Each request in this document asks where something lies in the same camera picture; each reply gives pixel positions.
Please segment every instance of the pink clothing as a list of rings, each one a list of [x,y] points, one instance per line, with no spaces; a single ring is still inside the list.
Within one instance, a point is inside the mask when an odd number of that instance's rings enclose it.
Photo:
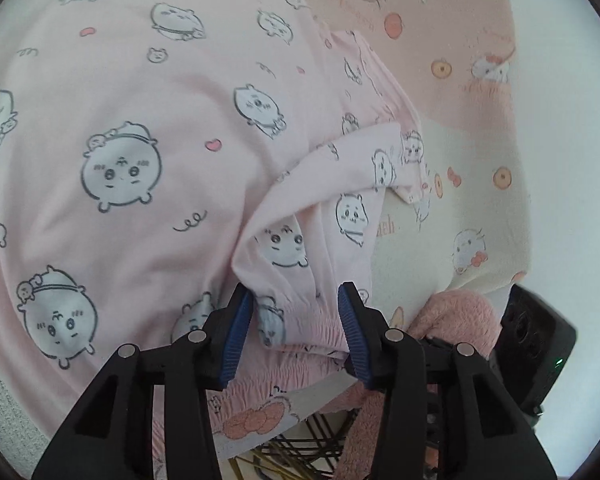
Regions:
[[[339,369],[337,286],[368,299],[385,188],[428,186],[415,112],[365,41],[304,0],[30,12],[0,43],[0,375],[33,421],[51,435],[119,345],[202,326],[237,280],[259,320],[209,393],[215,428]]]

